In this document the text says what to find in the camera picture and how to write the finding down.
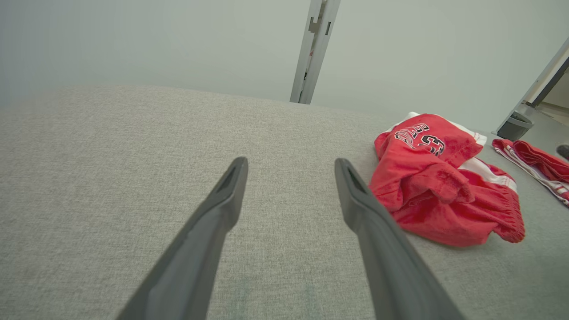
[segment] white stripe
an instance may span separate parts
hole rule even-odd
[[[512,189],[515,193],[517,191],[517,185],[512,178],[508,177],[507,175],[496,175],[494,174],[490,168],[486,165],[486,163],[478,160],[477,158],[471,158],[466,160],[460,167],[459,170],[468,170],[474,172],[475,174],[482,177],[482,180],[490,183],[499,184],[501,186],[506,186]]]
[[[513,162],[515,165],[517,165],[518,167],[520,167],[523,171],[527,172],[529,175],[531,175],[535,180],[537,180],[539,183],[541,183],[543,186],[545,186],[557,199],[559,199],[561,202],[563,202],[565,205],[569,206],[569,200],[559,196],[560,193],[558,193],[555,188],[558,187],[559,185],[563,185],[565,188],[568,187],[568,185],[566,183],[562,183],[559,181],[551,181],[546,179],[545,176],[543,176],[543,174],[539,171],[536,170],[532,167],[530,167],[527,163],[525,163],[524,161],[522,161],[520,158],[518,158],[517,154],[515,151],[512,150],[512,152],[504,152],[499,148],[494,148],[496,150],[496,152],[498,152],[499,154],[501,154],[504,158],[510,160],[511,162]]]

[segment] gray couch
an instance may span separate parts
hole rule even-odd
[[[374,318],[333,162],[369,180],[374,139],[408,111],[159,87],[63,89],[2,109],[0,318],[113,318],[240,155],[249,180],[208,318]],[[569,208],[490,146],[480,158],[517,181],[526,239],[409,239],[467,318],[567,318]]]

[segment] printed number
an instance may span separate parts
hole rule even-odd
[[[435,136],[425,135],[421,138],[424,143],[419,143],[419,146],[429,146],[431,147],[431,153],[435,156],[443,154],[444,142]]]

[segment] clothing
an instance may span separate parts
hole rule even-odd
[[[401,228],[456,247],[483,244],[494,231],[525,235],[516,183],[475,158],[486,137],[434,114],[410,113],[376,141],[369,187]]]
[[[492,146],[569,206],[569,165],[566,162],[525,141],[496,139]]]

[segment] floor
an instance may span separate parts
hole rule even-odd
[[[520,140],[550,154],[555,154],[555,148],[558,145],[569,143],[569,126],[525,104],[519,105],[517,111],[535,122],[534,126]]]

